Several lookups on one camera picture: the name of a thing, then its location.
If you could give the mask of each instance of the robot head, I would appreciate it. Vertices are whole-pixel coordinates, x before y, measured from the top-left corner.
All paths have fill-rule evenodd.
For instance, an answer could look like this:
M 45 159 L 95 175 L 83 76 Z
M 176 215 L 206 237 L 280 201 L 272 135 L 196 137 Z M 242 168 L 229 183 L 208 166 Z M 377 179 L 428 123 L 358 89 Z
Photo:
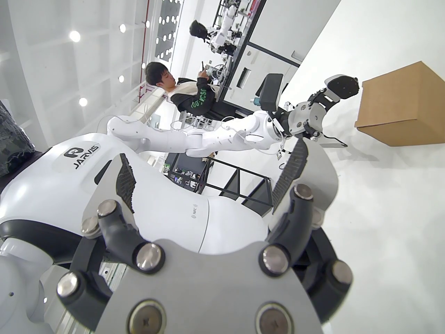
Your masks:
M 202 38 L 204 41 L 206 40 L 208 35 L 207 28 L 203 24 L 199 23 L 197 20 L 190 24 L 189 31 L 192 37 Z

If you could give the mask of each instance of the young man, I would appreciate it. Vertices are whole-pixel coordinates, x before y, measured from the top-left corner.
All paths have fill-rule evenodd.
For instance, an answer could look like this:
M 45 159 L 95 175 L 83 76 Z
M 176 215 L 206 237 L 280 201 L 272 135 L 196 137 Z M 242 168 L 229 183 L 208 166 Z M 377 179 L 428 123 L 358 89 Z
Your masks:
M 216 102 L 219 86 L 208 83 L 205 71 L 198 74 L 197 81 L 173 78 L 167 67 L 160 62 L 150 62 L 145 68 L 148 84 L 164 89 L 179 111 L 187 111 L 194 116 L 204 116 L 221 121 L 227 116 L 243 118 L 238 110 L 227 103 Z

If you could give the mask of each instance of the white cabinet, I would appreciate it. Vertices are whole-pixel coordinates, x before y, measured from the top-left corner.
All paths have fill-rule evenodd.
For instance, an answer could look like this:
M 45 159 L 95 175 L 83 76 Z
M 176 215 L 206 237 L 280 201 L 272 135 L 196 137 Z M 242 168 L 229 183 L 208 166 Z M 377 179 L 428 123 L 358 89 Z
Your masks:
M 250 42 L 300 63 L 340 0 L 266 0 Z
M 297 67 L 282 61 L 251 46 L 246 46 L 237 66 L 230 90 L 224 96 L 226 102 L 252 111 L 260 108 L 250 102 L 261 87 L 262 81 L 269 73 L 283 74 L 281 86 L 284 87 L 294 76 Z

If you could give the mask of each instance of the jarvis logo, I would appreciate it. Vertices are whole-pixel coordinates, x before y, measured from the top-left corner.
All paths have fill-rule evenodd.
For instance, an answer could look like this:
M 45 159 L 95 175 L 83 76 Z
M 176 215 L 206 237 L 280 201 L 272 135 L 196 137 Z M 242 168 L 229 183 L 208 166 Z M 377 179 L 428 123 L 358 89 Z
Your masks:
M 82 148 L 71 148 L 65 152 L 64 156 L 68 158 L 76 158 L 73 165 L 76 169 L 85 162 L 91 154 L 93 154 L 97 149 L 99 149 L 99 144 L 93 145 L 88 150 L 84 150 Z

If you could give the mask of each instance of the desk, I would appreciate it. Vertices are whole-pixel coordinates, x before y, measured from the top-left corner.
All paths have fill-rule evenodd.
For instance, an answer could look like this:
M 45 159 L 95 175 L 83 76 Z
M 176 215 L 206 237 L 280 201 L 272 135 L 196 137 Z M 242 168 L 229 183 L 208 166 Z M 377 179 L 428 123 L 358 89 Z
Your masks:
M 268 73 L 294 76 L 340 0 L 259 0 L 248 17 L 217 100 L 249 111 Z

